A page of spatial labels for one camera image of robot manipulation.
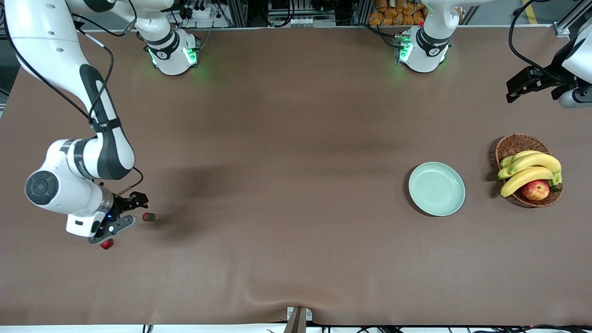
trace bunch of bananas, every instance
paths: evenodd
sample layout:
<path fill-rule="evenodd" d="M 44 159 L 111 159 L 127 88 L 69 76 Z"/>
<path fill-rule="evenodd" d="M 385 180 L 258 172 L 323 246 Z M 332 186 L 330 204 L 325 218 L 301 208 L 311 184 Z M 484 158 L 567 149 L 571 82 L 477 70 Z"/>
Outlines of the bunch of bananas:
<path fill-rule="evenodd" d="M 501 161 L 497 178 L 509 180 L 501 188 L 501 196 L 509 197 L 520 187 L 534 180 L 548 180 L 552 191 L 562 183 L 561 163 L 551 155 L 538 151 L 523 151 Z"/>

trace plate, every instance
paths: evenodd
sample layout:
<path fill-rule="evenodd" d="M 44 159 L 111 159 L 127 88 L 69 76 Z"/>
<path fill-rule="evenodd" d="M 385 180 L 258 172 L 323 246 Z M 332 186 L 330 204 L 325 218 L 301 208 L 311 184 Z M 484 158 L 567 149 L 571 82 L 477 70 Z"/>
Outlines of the plate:
<path fill-rule="evenodd" d="M 465 201 L 465 184 L 453 168 L 440 162 L 427 162 L 411 173 L 409 194 L 424 212 L 447 216 L 459 210 Z"/>

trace wicker basket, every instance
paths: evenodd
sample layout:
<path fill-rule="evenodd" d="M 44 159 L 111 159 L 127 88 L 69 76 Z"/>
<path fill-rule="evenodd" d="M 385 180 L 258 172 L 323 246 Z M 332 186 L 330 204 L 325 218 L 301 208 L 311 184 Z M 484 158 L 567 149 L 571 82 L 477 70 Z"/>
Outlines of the wicker basket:
<path fill-rule="evenodd" d="M 512 134 L 501 138 L 496 147 L 496 161 L 497 167 L 501 169 L 501 160 L 515 155 L 521 151 L 539 151 L 551 155 L 551 152 L 547 147 L 536 138 L 526 134 Z M 540 201 L 531 201 L 525 198 L 520 191 L 516 191 L 512 196 L 520 203 L 525 204 L 529 207 L 547 207 L 550 206 L 561 198 L 563 189 L 557 192 L 549 193 L 547 198 Z"/>

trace round plate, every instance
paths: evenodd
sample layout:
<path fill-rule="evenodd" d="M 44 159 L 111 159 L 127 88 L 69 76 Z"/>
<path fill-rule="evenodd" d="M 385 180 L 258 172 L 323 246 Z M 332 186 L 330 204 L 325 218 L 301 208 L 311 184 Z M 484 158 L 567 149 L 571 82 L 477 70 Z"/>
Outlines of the round plate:
<path fill-rule="evenodd" d="M 446 216 L 461 208 L 465 201 L 465 184 L 453 168 L 439 162 L 427 162 L 411 173 L 409 194 L 424 212 Z"/>

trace brown table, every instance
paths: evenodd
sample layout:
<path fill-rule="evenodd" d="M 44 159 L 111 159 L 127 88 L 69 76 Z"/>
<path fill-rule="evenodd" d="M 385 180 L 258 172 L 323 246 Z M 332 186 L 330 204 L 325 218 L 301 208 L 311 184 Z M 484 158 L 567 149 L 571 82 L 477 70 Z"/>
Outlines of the brown table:
<path fill-rule="evenodd" d="M 541 64 L 565 43 L 550 28 L 517 35 Z M 27 201 L 49 144 L 91 131 L 21 71 L 0 120 L 0 324 L 272 322 L 293 305 L 335 325 L 592 324 L 592 112 L 549 91 L 507 104 L 525 66 L 507 29 L 459 29 L 426 75 L 360 29 L 216 31 L 176 77 L 134 36 L 100 38 L 161 220 L 104 251 Z M 82 44 L 104 73 L 107 55 Z M 517 132 L 562 161 L 556 205 L 498 196 L 490 147 Z M 456 214 L 411 204 L 406 178 L 426 161 L 463 177 Z"/>

